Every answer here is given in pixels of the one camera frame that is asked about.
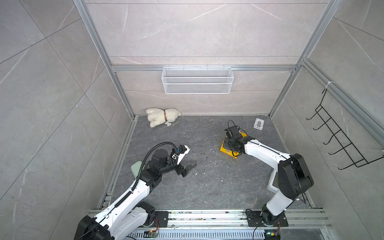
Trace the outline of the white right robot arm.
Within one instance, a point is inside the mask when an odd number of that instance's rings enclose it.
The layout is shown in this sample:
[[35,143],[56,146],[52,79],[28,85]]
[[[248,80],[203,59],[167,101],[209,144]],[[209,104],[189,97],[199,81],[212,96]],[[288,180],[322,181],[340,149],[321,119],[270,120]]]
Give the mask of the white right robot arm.
[[261,224],[266,226],[276,224],[278,219],[283,217],[285,210],[314,185],[314,179],[303,156],[277,151],[250,136],[226,137],[221,151],[234,158],[248,155],[273,168],[269,186],[277,180],[276,191],[263,205],[260,213]]

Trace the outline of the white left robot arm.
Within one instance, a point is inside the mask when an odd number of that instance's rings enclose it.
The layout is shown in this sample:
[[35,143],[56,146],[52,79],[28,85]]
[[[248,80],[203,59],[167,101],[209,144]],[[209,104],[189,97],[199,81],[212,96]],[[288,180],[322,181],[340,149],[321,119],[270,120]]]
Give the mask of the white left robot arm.
[[177,147],[172,142],[154,146],[139,162],[133,184],[110,206],[95,215],[85,216],[78,224],[76,240],[122,240],[140,226],[151,226],[156,209],[144,202],[159,183],[163,175],[175,171],[186,177],[196,167],[184,167],[182,159],[190,152],[186,145]]

